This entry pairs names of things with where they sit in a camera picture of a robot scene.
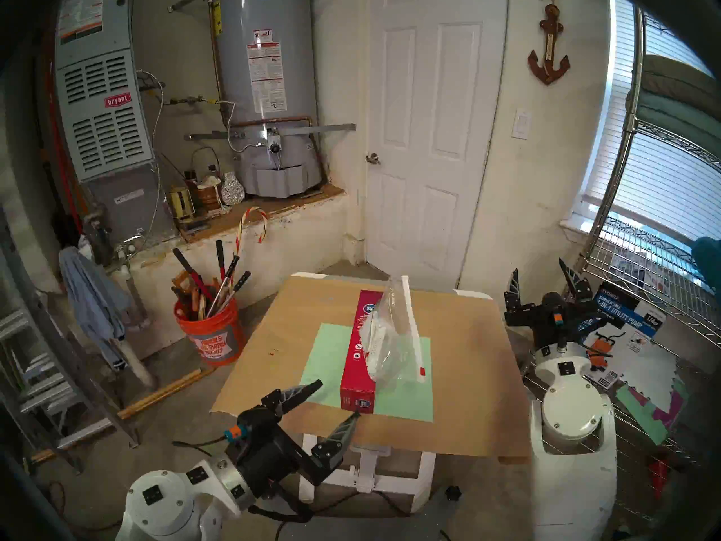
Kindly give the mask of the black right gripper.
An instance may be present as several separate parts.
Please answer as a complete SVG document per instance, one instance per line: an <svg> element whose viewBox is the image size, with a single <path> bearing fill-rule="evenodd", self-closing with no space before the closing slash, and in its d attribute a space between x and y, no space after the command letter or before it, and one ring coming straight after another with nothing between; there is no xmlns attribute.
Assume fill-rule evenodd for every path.
<svg viewBox="0 0 721 541"><path fill-rule="evenodd" d="M559 265L567 283L569 302L572 304L521 305L517 268L511 273L504 293L506 325L529 327L534 348L557 343L579 343L591 331L606 324L606 315L599 309L576 305L593 303L593 291L588 280L569 267L562 258L559 258Z"/></svg>

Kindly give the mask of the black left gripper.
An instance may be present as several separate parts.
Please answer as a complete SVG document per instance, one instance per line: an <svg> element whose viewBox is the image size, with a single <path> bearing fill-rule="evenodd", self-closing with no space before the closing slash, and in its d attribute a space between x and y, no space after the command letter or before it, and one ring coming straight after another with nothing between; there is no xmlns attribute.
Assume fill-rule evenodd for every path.
<svg viewBox="0 0 721 541"><path fill-rule="evenodd" d="M261 406L281 419L307 401L323 386L322 380L285 390L275 389L261 399ZM239 416L237 470L247 490L261 498L286 476L300 473L313 485L321 485L342 463L350 447L360 413L353 413L312 448L311 456L279 427L274 418Z"/></svg>

